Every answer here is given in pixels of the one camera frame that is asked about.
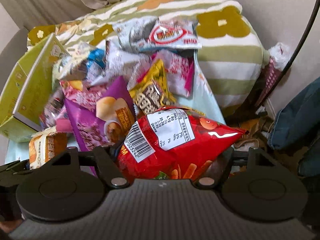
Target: gray plastic surface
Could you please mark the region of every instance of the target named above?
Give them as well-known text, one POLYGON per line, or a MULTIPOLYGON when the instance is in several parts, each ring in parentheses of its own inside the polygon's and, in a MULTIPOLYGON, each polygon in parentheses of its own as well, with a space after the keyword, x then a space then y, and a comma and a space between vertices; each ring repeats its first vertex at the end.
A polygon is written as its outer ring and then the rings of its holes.
POLYGON ((23 222, 14 240, 311 240, 297 219, 275 224, 244 220, 227 210, 213 191, 189 180, 136 179, 112 190, 101 206, 78 220, 46 224, 23 222))

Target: wall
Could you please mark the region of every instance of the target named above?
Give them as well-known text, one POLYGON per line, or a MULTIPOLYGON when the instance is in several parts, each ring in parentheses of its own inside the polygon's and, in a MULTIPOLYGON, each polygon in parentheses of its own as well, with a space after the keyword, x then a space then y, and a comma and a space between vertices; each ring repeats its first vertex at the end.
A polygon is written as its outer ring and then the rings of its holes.
MULTIPOLYGON (((316 0, 237 0, 266 49, 281 41, 296 48, 316 0)), ((290 72, 269 97, 275 113, 320 76, 320 13, 290 72)))
MULTIPOLYGON (((19 30, 18 26, 14 23, 7 11, 0 3, 0 53, 11 38, 19 30)), ((0 165, 4 164, 5 155, 8 148, 8 139, 0 135, 0 165)))

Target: pink snack bag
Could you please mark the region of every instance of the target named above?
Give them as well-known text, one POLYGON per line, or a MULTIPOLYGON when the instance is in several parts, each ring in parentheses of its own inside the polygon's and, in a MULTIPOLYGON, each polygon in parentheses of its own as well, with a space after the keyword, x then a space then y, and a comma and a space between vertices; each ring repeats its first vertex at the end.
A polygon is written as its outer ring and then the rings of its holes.
POLYGON ((79 80, 60 81, 66 99, 85 107, 91 112, 96 110, 96 102, 107 91, 106 85, 93 86, 86 88, 85 83, 79 80))
POLYGON ((133 101, 127 83, 118 77, 96 102, 95 113, 65 100, 68 117, 81 151, 91 151, 96 146, 114 145, 125 137, 135 122, 133 101))

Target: green and white fabric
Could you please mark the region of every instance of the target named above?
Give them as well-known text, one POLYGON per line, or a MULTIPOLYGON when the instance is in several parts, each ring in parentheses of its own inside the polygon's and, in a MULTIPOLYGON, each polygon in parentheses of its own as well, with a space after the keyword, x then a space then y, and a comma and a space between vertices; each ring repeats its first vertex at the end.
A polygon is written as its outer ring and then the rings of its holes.
POLYGON ((95 46, 115 38, 112 24, 135 17, 198 19, 202 49, 198 61, 224 115, 239 107, 251 91, 269 54, 234 0, 123 0, 72 22, 39 26, 28 35, 28 48, 54 32, 69 53, 79 41, 95 46))

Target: red logo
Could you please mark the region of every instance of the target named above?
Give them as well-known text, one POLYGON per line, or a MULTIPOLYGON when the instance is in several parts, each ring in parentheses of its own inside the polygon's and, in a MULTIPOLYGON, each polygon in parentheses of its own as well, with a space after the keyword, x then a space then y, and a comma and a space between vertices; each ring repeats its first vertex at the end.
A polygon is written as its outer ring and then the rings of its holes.
POLYGON ((179 27, 157 26, 150 34, 149 39, 156 44, 168 44, 181 39, 187 33, 187 30, 179 27))

